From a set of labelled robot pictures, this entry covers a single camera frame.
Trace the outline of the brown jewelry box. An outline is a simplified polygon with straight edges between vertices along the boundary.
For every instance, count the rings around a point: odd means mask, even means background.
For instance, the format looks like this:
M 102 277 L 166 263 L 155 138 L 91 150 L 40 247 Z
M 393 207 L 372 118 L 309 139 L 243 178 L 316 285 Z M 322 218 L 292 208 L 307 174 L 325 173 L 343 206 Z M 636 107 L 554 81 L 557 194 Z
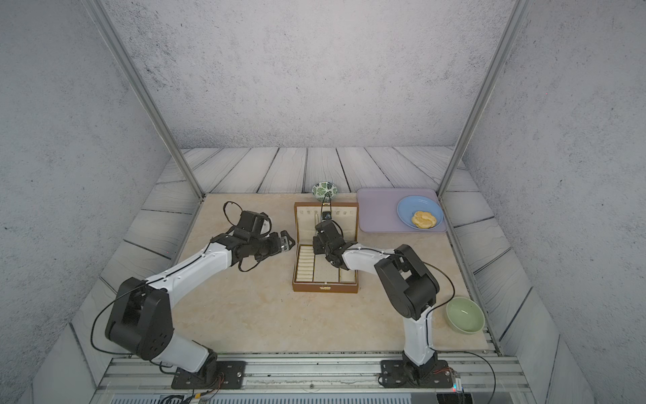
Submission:
M 358 273 L 331 264 L 326 254 L 358 240 L 359 205 L 357 202 L 296 202 L 294 220 L 297 230 L 297 258 L 292 277 L 295 292 L 348 293 L 359 290 Z M 340 242 L 323 241 L 317 227 L 320 222 L 341 237 Z

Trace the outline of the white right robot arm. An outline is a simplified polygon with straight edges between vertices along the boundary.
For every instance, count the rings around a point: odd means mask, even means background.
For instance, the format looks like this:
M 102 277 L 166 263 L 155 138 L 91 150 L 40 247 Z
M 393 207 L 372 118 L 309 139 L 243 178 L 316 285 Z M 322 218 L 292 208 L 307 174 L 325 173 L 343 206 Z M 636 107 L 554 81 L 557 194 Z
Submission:
M 378 276 L 390 304 L 403 317 L 404 360 L 417 368 L 432 363 L 432 311 L 440 285 L 414 249 L 402 244 L 384 251 L 347 242 L 331 220 L 316 225 L 315 239 L 332 266 Z

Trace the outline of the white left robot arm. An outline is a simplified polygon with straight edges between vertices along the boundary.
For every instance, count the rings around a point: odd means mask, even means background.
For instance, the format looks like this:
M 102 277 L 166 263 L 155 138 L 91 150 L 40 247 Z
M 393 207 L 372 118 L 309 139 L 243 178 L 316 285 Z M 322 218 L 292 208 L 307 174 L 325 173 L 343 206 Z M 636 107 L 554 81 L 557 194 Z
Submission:
M 216 354 L 174 331 L 174 306 L 216 274 L 234 266 L 241 269 L 245 259 L 260 264 L 294 246 L 288 232 L 273 230 L 265 213 L 244 210 L 237 224 L 183 262 L 147 279 L 124 281 L 109 307 L 104 335 L 143 360 L 202 373 Z

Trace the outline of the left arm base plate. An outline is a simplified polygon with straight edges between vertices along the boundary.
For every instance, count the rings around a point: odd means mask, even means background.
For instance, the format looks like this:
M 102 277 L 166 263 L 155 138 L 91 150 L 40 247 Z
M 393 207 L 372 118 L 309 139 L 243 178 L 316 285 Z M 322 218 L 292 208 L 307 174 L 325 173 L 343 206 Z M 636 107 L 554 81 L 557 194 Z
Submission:
M 178 369 L 173 377 L 173 390 L 240 390 L 247 362 L 210 360 L 195 373 Z

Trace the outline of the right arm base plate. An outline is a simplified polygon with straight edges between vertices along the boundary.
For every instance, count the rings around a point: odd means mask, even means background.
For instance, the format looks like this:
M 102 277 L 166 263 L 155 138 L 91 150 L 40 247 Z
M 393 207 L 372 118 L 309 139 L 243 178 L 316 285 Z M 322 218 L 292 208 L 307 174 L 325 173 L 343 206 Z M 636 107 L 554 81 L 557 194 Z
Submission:
M 378 383 L 384 388 L 454 389 L 454 374 L 444 360 L 415 365 L 408 360 L 382 360 Z

